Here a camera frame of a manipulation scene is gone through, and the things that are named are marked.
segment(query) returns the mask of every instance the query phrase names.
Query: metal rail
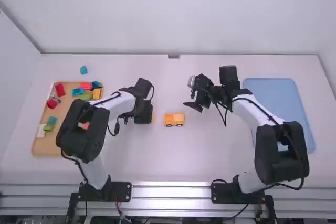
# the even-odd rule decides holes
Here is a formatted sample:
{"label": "metal rail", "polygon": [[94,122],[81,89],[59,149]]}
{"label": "metal rail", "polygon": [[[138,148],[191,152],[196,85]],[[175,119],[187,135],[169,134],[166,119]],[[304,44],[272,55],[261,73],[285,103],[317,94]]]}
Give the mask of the metal rail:
{"label": "metal rail", "polygon": [[[78,185],[0,184],[0,215],[65,215],[69,196]],[[305,187],[300,191],[278,187],[266,191],[275,201],[279,218],[336,218],[336,188]],[[230,217],[244,205],[213,204],[209,183],[137,182],[132,200],[121,209],[130,216]],[[78,215],[85,214],[79,203]],[[88,215],[117,216],[112,202],[89,202]],[[241,217],[254,217],[249,206]]]}

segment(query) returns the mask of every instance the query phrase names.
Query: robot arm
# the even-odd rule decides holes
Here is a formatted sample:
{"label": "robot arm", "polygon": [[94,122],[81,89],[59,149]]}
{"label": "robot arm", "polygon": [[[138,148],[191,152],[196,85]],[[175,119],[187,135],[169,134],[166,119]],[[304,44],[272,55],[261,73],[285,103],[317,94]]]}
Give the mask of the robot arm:
{"label": "robot arm", "polygon": [[[184,104],[202,112],[213,103],[222,105],[245,121],[256,136],[255,167],[237,175],[236,194],[249,194],[278,185],[282,181],[303,179],[309,174],[305,136],[298,122],[285,122],[262,106],[248,89],[241,89],[235,66],[219,68],[221,86],[200,74],[191,76],[188,86],[195,102]],[[278,144],[288,146],[279,151]]]}
{"label": "robot arm", "polygon": [[[56,145],[62,156],[75,161],[86,182],[101,190],[110,179],[100,152],[110,121],[134,118],[135,124],[147,124],[152,120],[153,106],[146,100],[153,85],[140,78],[134,87],[122,88],[101,100],[85,102],[74,100],[56,137]],[[80,124],[89,123],[87,129]],[[119,121],[114,129],[119,132]]]}

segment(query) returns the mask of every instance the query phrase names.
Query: wooden tray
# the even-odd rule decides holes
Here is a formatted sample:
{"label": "wooden tray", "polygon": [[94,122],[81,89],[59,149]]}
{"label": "wooden tray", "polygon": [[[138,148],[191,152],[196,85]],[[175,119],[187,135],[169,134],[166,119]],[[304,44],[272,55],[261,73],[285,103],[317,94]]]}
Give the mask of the wooden tray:
{"label": "wooden tray", "polygon": [[57,122],[55,128],[52,132],[46,132],[45,137],[35,138],[31,154],[34,157],[55,157],[60,156],[60,148],[56,146],[56,135],[59,131],[59,128],[76,97],[72,97],[71,91],[75,88],[79,88],[79,85],[82,82],[55,82],[54,86],[62,83],[65,90],[65,95],[60,97],[61,103],[56,106],[53,110],[48,108],[47,104],[45,105],[41,120],[39,123],[47,123],[50,116],[57,117]]}

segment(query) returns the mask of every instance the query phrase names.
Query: camera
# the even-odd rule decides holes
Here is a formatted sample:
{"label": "camera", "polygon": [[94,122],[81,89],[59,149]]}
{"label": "camera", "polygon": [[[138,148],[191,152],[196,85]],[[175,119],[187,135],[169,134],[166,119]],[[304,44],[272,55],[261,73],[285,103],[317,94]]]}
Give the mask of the camera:
{"label": "camera", "polygon": [[226,91],[240,89],[237,67],[233,65],[219,67],[219,82],[221,85],[225,86]]}

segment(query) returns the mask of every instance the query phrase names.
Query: black cable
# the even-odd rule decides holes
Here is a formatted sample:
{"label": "black cable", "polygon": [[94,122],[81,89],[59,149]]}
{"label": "black cable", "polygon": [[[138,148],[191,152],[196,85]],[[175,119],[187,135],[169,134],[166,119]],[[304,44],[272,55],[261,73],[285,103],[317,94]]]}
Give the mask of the black cable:
{"label": "black cable", "polygon": [[245,207],[242,208],[241,211],[239,211],[238,213],[236,213],[235,215],[229,217],[229,218],[225,218],[223,221],[227,221],[227,220],[231,220],[236,218],[238,215],[240,215],[242,212],[244,212],[244,210],[249,206],[250,204],[246,204]]}
{"label": "black cable", "polygon": [[220,111],[220,109],[219,109],[217,103],[215,103],[215,106],[216,106],[216,109],[218,110],[219,114],[221,115],[221,118],[222,118],[222,120],[223,120],[224,126],[226,127],[226,121],[225,121],[225,119],[224,119],[224,117],[223,117],[223,115],[222,115],[222,112]]}
{"label": "black cable", "polygon": [[82,174],[84,181],[85,181],[86,183],[89,182],[89,180],[88,180],[88,178],[85,176],[84,171],[83,171],[83,169],[82,169],[82,166],[81,166],[81,164],[80,164],[80,162],[79,162],[78,160],[66,156],[66,155],[64,154],[64,152],[62,151],[62,149],[61,149],[61,156],[62,156],[63,158],[65,158],[65,159],[67,159],[67,160],[74,161],[75,165],[78,166],[79,171],[80,171],[80,173]]}
{"label": "black cable", "polygon": [[88,216],[88,199],[85,197],[85,217],[84,217],[84,220],[86,219],[87,216]]}
{"label": "black cable", "polygon": [[113,100],[113,99],[118,98],[118,97],[121,96],[121,93],[120,93],[119,91],[115,91],[115,92],[113,92],[113,93],[111,94],[111,96],[113,96],[114,94],[117,94],[117,95],[116,95],[115,97],[109,97],[109,98],[107,98],[107,99],[105,99],[105,100],[103,100],[103,101],[99,101],[99,102],[96,102],[96,103],[91,104],[91,105],[92,105],[92,106],[96,106],[96,105],[104,104],[105,102],[111,101],[111,100]]}
{"label": "black cable", "polygon": [[215,183],[215,182],[223,182],[224,184],[227,184],[227,182],[225,181],[225,180],[223,180],[223,179],[215,179],[215,180],[213,180],[212,182],[211,182],[211,185],[213,184],[213,183]]}
{"label": "black cable", "polygon": [[[252,104],[253,104],[255,107],[257,107],[263,114],[265,114],[265,115],[268,117],[268,119],[269,119],[270,121],[272,121],[273,123],[275,123],[275,125],[280,126],[280,124],[279,124],[277,121],[274,120],[273,116],[269,115],[263,108],[261,108],[257,103],[255,103],[255,102],[252,101],[251,99],[248,99],[248,98],[236,98],[236,99],[234,99],[234,100],[232,101],[232,103],[235,102],[235,101],[238,101],[238,100],[245,100],[245,101],[248,101],[248,102],[252,103]],[[296,154],[296,156],[297,156],[297,159],[300,161],[300,164],[301,164],[301,183],[300,183],[300,185],[299,185],[298,187],[289,186],[289,185],[286,185],[286,184],[283,184],[283,183],[274,183],[273,185],[271,185],[271,186],[269,186],[269,187],[267,187],[266,189],[263,189],[263,190],[270,189],[270,188],[272,188],[272,187],[274,187],[274,186],[284,186],[284,187],[290,188],[290,189],[292,189],[292,190],[296,190],[296,191],[298,191],[298,190],[300,190],[300,189],[303,187],[303,184],[305,183],[305,181],[304,181],[304,176],[303,176],[303,163],[302,163],[302,158],[301,158],[301,156],[300,156],[300,154],[299,154],[297,148],[296,148],[295,145],[293,144],[293,140],[292,140],[292,138],[291,138],[291,137],[290,137],[284,130],[282,130],[282,133],[283,133],[283,135],[289,140],[289,142],[291,143],[291,145],[292,145],[292,147],[293,147],[293,149],[294,149],[294,152],[295,152],[295,154]]]}
{"label": "black cable", "polygon": [[[215,179],[211,182],[211,187],[215,184],[215,182],[222,182],[224,184],[227,184],[227,182],[225,180],[219,178],[219,179]],[[233,215],[229,218],[225,218],[224,221],[236,218],[238,215],[240,215],[248,207],[248,205],[249,204],[246,204],[245,207],[243,207],[241,211],[239,211],[238,213],[236,213],[235,215]]]}
{"label": "black cable", "polygon": [[147,219],[143,224],[146,224],[146,223],[149,221],[150,218],[151,218],[151,217],[148,217],[148,219]]}

